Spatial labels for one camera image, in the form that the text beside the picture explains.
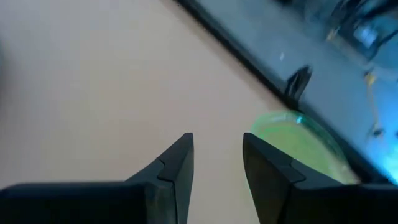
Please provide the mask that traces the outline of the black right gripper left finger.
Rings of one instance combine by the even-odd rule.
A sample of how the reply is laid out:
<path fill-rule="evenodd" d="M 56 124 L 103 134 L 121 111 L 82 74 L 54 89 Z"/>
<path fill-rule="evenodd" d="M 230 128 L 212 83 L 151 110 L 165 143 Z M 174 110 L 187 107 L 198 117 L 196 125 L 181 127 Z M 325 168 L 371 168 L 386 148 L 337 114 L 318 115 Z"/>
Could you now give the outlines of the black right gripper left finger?
<path fill-rule="evenodd" d="M 126 180 L 3 188 L 1 223 L 186 223 L 193 174 L 193 134 L 185 133 Z"/>

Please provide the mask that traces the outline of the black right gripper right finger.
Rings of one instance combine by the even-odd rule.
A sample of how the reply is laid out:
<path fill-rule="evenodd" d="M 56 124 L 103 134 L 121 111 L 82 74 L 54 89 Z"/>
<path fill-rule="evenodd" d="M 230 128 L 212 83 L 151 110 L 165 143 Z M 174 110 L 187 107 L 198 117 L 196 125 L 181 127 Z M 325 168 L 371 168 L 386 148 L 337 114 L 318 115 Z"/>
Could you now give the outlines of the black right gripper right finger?
<path fill-rule="evenodd" d="M 260 223 L 397 223 L 395 185 L 344 185 L 252 133 L 243 161 Z"/>

